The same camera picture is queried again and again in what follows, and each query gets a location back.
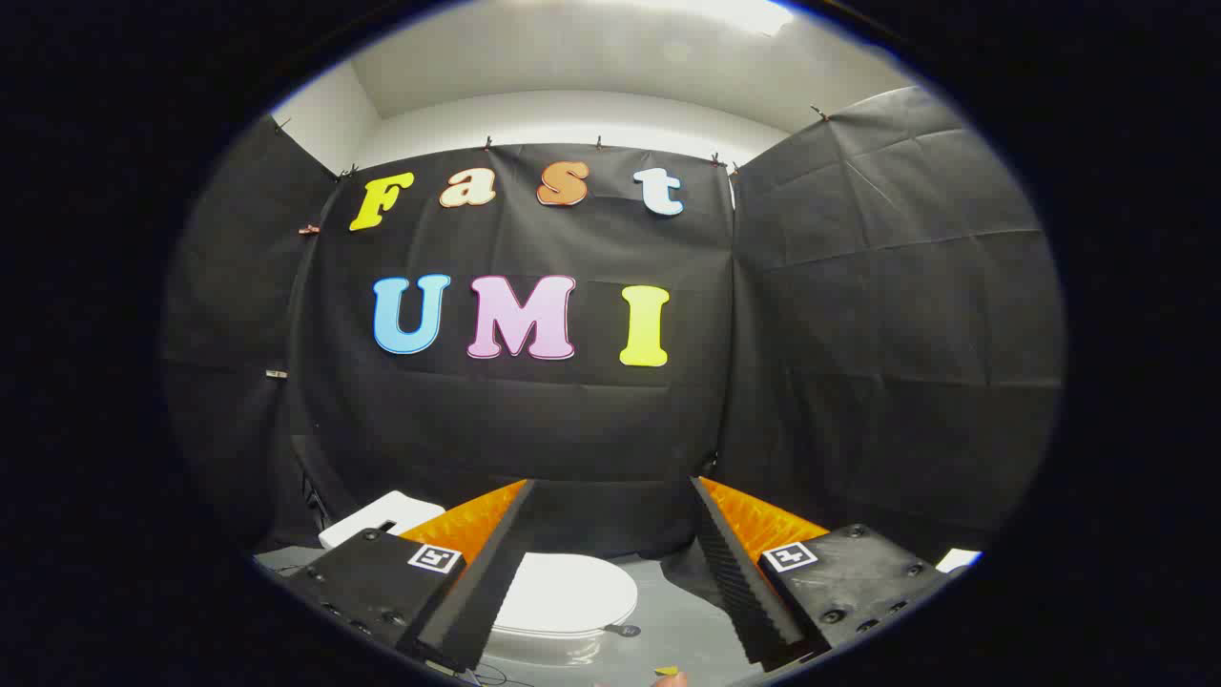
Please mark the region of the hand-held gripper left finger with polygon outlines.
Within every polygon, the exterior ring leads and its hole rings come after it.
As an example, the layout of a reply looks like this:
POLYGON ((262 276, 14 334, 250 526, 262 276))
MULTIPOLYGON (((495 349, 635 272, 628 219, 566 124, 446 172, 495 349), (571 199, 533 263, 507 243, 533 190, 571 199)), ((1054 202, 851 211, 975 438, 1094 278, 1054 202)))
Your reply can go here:
POLYGON ((287 591, 383 650, 466 674, 479 664, 527 545, 535 480, 400 534, 365 528, 283 578, 287 591))

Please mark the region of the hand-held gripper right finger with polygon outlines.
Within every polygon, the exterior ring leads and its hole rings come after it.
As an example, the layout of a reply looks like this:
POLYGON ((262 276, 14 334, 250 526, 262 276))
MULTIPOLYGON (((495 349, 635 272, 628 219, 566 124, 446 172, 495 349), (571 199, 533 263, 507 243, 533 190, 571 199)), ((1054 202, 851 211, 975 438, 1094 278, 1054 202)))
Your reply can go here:
POLYGON ((697 541, 747 660, 764 669, 851 646, 950 582, 866 525, 827 530, 694 477, 697 541))

